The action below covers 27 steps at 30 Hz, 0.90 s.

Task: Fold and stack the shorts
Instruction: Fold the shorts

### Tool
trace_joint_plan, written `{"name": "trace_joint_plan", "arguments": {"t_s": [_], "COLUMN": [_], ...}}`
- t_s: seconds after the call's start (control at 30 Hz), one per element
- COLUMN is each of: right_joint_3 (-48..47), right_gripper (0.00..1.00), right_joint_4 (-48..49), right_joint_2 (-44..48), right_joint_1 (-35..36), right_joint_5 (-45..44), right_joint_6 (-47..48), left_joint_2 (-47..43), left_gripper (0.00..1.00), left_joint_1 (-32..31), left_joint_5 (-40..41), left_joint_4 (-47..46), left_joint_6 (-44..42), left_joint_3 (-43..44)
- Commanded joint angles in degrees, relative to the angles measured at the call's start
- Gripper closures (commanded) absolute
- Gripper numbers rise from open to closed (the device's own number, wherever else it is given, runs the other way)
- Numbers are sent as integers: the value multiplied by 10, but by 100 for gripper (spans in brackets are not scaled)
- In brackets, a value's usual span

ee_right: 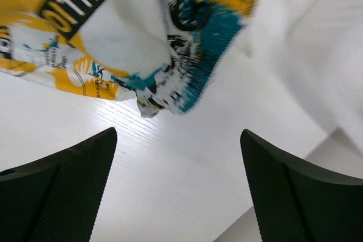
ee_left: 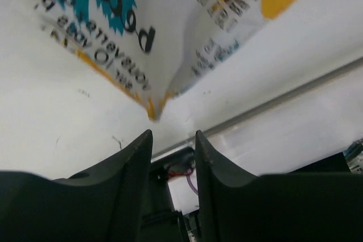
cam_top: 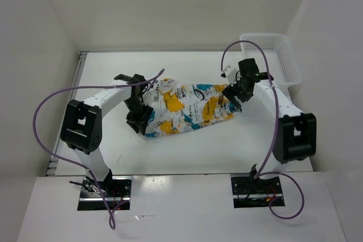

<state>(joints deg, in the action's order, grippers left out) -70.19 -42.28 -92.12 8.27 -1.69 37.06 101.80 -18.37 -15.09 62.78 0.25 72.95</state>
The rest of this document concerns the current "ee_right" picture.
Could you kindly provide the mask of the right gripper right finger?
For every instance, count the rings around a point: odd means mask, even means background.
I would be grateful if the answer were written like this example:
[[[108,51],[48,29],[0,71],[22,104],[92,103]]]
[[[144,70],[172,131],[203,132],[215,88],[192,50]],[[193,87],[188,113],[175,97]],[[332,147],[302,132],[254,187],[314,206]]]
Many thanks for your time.
[[[262,241],[362,242],[362,179],[307,162],[248,129],[240,145]]]

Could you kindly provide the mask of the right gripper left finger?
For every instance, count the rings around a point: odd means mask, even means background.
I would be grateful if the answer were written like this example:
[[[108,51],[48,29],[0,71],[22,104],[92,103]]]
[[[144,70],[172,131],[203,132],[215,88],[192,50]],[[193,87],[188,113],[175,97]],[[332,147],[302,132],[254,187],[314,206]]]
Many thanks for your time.
[[[108,128],[1,172],[1,241],[89,241],[116,151]]]

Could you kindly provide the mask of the patterned white teal yellow shorts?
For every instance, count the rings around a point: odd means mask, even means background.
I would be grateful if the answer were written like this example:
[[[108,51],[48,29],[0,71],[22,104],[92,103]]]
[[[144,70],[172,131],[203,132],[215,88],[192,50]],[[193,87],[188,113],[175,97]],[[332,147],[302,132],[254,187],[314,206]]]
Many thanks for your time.
[[[1,0],[1,72],[77,95],[189,112],[258,0]]]

